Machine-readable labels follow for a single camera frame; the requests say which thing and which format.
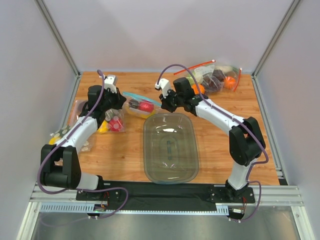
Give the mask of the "dark purple fake plum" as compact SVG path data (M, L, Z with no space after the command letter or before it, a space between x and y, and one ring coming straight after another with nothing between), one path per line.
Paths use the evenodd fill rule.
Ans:
M132 109L138 109L139 106L140 106L140 102L136 99L131 99L129 102L128 102L128 106Z

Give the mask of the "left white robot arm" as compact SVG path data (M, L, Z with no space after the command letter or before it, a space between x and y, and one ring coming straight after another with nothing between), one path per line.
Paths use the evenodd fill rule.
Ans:
M66 190L96 192L99 176L81 171L78 153L84 143L102 125L106 112L120 110L126 101L116 86L93 85L88 89L87 102L82 107L77 122L60 140L46 144L41 149L40 168L37 173L39 188L47 193L45 187Z

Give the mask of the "blue zip top bag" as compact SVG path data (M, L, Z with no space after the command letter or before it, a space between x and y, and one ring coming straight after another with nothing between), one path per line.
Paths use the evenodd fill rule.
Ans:
M147 119L161 110L161 104L153 99L132 92L122 94L126 98L123 107L129 115Z

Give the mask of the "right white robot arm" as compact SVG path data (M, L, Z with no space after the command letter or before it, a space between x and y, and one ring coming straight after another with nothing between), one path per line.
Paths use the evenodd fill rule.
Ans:
M258 158L266 153L266 143L258 121L254 117L243 118L234 115L202 93L196 94L185 77L176 79L173 85L174 89L165 78L155 83L155 89L161 91L161 108L171 113L177 108L183 108L226 133L229 139L229 153L234 161L231 174L225 183L226 194L230 199L240 196L249 185L249 175L253 166L258 164Z

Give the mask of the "yellow fake lemon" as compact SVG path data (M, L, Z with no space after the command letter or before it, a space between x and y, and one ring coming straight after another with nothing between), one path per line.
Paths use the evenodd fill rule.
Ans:
M128 107L126 111L128 112L128 114L132 116L143 118L143 119L147 119L151 115L150 112L142 111L137 108L131 108L131 107Z

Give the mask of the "red fake apple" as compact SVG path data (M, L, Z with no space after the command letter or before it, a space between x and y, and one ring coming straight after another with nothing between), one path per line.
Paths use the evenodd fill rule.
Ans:
M143 112L151 113L155 109L155 106L149 101L140 101L138 109Z

